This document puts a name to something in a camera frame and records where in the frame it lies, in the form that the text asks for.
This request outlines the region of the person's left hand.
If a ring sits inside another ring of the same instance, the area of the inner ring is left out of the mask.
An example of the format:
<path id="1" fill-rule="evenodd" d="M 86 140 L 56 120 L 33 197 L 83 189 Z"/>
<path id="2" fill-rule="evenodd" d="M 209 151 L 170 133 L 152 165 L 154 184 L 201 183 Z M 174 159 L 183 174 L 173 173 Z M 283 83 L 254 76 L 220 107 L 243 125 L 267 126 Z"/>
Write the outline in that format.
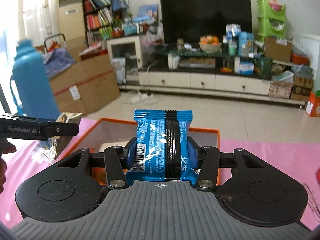
<path id="1" fill-rule="evenodd" d="M 16 146 L 8 142 L 7 139 L 1 139 L 1 155 L 16 152 Z M 4 191 L 4 184 L 6 182 L 5 172 L 7 170 L 7 163 L 0 159 L 0 193 Z"/>

